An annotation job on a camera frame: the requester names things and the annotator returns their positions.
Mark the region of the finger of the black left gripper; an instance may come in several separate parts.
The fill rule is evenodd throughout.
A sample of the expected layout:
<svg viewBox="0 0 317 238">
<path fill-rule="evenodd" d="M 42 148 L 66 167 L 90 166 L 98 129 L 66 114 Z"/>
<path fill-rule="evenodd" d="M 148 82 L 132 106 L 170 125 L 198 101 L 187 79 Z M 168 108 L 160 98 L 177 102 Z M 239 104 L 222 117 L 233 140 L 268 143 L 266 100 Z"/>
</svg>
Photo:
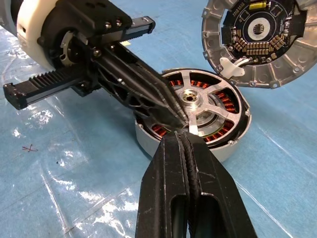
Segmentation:
<svg viewBox="0 0 317 238">
<path fill-rule="evenodd" d="M 121 44 L 102 49 L 98 76 L 99 84 L 138 117 L 158 124 L 188 124 L 180 99 L 167 81 Z"/>
<path fill-rule="evenodd" d="M 139 117 L 172 128 L 185 127 L 185 112 L 162 77 L 122 62 L 96 61 L 103 86 Z"/>
</svg>

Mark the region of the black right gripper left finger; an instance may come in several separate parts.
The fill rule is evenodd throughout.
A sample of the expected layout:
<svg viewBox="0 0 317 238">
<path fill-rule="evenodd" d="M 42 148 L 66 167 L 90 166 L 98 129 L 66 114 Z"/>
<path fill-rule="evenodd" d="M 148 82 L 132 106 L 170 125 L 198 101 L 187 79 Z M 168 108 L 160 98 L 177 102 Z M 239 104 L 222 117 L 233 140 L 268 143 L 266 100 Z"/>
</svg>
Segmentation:
<svg viewBox="0 0 317 238">
<path fill-rule="evenodd" d="M 165 135 L 140 187 L 135 238 L 185 238 L 189 188 L 180 134 Z"/>
</svg>

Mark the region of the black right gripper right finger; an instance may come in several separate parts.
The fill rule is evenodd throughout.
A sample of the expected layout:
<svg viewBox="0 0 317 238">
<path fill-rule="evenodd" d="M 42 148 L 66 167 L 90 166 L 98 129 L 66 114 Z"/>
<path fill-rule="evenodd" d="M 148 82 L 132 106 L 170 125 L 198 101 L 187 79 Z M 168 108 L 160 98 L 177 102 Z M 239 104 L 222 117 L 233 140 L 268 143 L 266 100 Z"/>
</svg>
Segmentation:
<svg viewBox="0 0 317 238">
<path fill-rule="evenodd" d="M 188 175 L 190 238 L 257 238 L 238 188 L 202 138 L 181 135 Z"/>
</svg>

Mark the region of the silver spoked rotor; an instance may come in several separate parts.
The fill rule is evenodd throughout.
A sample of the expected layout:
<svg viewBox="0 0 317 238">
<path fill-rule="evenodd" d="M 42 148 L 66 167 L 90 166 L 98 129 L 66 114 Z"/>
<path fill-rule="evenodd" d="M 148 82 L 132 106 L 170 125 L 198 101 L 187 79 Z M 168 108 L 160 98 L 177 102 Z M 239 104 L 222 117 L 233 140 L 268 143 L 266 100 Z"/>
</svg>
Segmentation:
<svg viewBox="0 0 317 238">
<path fill-rule="evenodd" d="M 233 144 L 250 119 L 249 106 L 227 79 L 206 70 L 179 68 L 162 74 L 189 117 L 184 129 L 210 148 Z"/>
</svg>

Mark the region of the grey motor lid circuit board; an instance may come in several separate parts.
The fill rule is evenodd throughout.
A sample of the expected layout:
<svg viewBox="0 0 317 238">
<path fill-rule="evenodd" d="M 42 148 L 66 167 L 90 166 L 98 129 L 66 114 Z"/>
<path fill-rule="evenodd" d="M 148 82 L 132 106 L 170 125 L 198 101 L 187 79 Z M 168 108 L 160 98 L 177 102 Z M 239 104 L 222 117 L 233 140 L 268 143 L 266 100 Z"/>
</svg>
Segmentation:
<svg viewBox="0 0 317 238">
<path fill-rule="evenodd" d="M 317 65 L 317 0 L 208 0 L 204 58 L 241 87 L 281 87 Z"/>
</svg>

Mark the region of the blue table cover sheet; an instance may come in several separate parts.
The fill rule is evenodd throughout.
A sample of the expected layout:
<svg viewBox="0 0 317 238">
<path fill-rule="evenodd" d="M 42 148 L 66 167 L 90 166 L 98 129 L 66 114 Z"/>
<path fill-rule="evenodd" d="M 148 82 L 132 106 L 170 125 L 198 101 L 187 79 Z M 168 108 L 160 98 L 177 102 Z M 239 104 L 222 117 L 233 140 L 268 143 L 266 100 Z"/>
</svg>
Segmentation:
<svg viewBox="0 0 317 238">
<path fill-rule="evenodd" d="M 151 159 L 132 112 L 104 90 L 12 107 L 2 86 L 42 72 L 0 26 L 0 238 L 134 238 Z M 252 122 L 224 166 L 258 237 L 317 238 L 317 65 L 241 92 Z"/>
</svg>

